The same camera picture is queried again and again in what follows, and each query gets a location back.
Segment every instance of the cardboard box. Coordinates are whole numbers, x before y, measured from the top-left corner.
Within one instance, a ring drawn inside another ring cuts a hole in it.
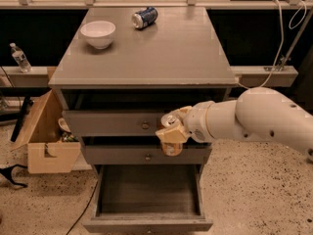
[[[58,119],[62,107],[51,90],[37,98],[25,117],[12,150],[27,145],[29,173],[61,173],[90,169],[80,152],[79,142],[60,142]]]

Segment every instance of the gray tabletop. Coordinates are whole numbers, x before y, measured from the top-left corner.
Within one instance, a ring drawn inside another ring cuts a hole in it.
[[[51,87],[167,86],[236,84],[205,8],[156,8],[151,26],[138,30],[131,16],[138,8],[91,8],[82,25],[110,21],[115,40],[105,50],[89,46],[79,30]]]

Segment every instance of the gray floor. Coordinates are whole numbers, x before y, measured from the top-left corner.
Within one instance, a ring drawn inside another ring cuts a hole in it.
[[[26,165],[25,147],[10,151],[12,131],[12,125],[0,127],[1,168]],[[15,179],[28,187],[16,189],[0,175],[1,235],[67,234],[96,184],[91,170],[40,175],[19,170]],[[214,225],[195,234],[313,235],[313,163],[288,147],[219,140],[201,188],[206,216]],[[92,202],[69,234],[88,234],[81,221],[94,207]]]

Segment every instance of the blue can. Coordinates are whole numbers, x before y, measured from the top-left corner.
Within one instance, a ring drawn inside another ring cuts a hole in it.
[[[135,28],[141,29],[149,26],[157,19],[157,10],[154,7],[147,7],[144,11],[136,12],[132,16]]]

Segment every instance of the drawer handle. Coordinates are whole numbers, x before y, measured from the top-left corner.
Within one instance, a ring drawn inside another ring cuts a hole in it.
[[[149,123],[147,121],[143,121],[143,123],[141,124],[141,127],[143,129],[149,129]]]
[[[150,154],[147,154],[147,155],[146,155],[145,160],[146,160],[147,162],[149,162],[149,161],[151,160]]]

